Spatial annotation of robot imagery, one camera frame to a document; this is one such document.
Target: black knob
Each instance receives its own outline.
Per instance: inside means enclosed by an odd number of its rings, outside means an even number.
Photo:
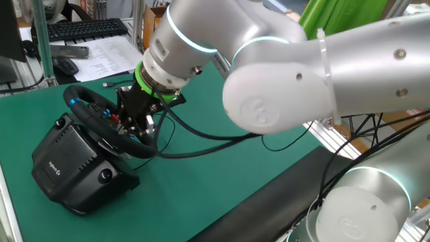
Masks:
[[[63,128],[66,124],[66,120],[64,118],[60,118],[59,120],[55,121],[55,128],[57,130]]]
[[[112,180],[112,171],[110,169],[104,169],[99,174],[99,183],[107,184]]]

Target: green table surface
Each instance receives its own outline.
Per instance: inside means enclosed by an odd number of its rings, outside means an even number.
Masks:
[[[114,100],[104,81],[82,85]],[[210,134],[244,134],[222,107],[223,80],[213,65],[183,89],[187,103],[174,108],[190,126]],[[76,216],[53,203],[34,182],[31,154],[54,121],[69,112],[62,99],[66,86],[0,98],[0,162],[26,241],[187,241],[246,197],[320,145],[310,133],[293,147],[272,153],[260,138],[193,159],[156,158],[138,171],[140,185],[88,216]],[[173,125],[161,131],[164,145]],[[280,148],[304,132],[298,127],[266,137]],[[177,124],[166,153],[198,151],[220,144],[189,133]],[[133,159],[135,167],[143,160]]]

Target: logitech logo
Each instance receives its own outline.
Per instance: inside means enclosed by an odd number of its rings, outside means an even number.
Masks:
[[[339,220],[339,226],[341,227],[341,231],[351,239],[360,240],[366,235],[364,231],[360,229],[359,225],[346,216]]]
[[[51,167],[54,170],[55,175],[60,175],[61,174],[60,170],[57,169],[54,164],[52,164],[52,161],[49,161],[49,167]]]

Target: paper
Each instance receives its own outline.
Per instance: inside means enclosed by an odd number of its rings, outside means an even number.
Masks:
[[[89,48],[88,59],[72,59],[78,66],[78,81],[92,81],[135,69],[143,59],[129,41],[122,36],[76,44]]]
[[[22,40],[32,41],[32,29],[31,27],[19,28],[19,33],[21,34]],[[50,42],[49,45],[65,45],[64,41],[54,41]]]

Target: black keyboard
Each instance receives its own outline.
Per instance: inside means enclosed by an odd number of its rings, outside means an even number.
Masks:
[[[49,41],[127,34],[128,29],[118,18],[48,24]]]

